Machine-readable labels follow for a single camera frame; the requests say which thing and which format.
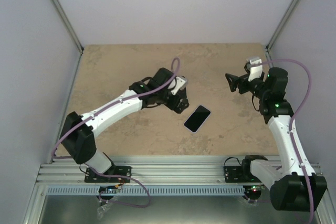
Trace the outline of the black phone with white edge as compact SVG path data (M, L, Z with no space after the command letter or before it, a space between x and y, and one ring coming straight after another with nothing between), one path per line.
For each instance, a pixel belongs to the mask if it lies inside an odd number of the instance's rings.
M203 105L199 105L187 118L183 125L192 133L196 133L210 115L211 111L209 109Z

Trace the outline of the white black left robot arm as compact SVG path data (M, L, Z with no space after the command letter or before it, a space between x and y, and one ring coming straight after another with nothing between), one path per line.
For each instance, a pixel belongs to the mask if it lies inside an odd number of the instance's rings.
M119 97L82 115L67 115L61 132L61 144L76 164L85 164L97 171L104 182L114 178L113 161L96 147L96 138L122 118L143 109L160 105L177 114L189 106L187 79L161 68L153 77L146 77L129 86Z

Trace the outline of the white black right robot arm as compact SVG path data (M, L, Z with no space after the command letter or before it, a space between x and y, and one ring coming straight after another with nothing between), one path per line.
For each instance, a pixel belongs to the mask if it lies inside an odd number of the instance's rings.
M327 182L310 165L296 130L294 112L285 99L288 73L278 67L252 67L243 76L225 75L231 92L250 92L259 99L258 112L264 117L279 152L281 169L275 169L260 155L247 155L238 171L224 166L227 182L261 182L270 192L270 201L280 211L316 211Z

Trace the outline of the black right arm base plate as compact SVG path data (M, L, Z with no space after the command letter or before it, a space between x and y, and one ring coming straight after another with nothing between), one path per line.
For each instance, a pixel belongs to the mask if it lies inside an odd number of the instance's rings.
M224 178L226 183L260 183L261 181L255 177L244 175L241 166L224 166Z

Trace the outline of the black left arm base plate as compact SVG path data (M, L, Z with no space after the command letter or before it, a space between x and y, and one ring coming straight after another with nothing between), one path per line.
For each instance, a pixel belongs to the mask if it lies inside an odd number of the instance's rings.
M87 168L85 173L85 183L129 183L131 176L131 166L116 166L113 171L114 177L103 177L96 174L91 168Z

